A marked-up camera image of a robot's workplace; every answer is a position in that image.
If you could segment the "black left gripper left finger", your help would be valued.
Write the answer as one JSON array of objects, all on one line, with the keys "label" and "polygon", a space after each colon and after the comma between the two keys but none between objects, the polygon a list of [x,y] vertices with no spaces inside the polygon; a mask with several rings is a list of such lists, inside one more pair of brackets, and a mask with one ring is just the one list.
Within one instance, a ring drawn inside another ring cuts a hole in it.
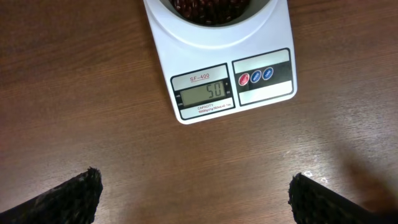
[{"label": "black left gripper left finger", "polygon": [[1,223],[90,224],[103,190],[101,172],[90,167],[76,177],[1,213]]}]

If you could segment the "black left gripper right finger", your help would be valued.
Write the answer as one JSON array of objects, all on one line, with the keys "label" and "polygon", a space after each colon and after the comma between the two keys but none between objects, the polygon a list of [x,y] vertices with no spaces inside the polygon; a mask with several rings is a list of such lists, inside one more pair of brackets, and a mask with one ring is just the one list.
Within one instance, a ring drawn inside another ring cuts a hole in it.
[{"label": "black left gripper right finger", "polygon": [[298,173],[289,184],[289,201],[298,224],[395,224],[397,210],[373,213]]}]

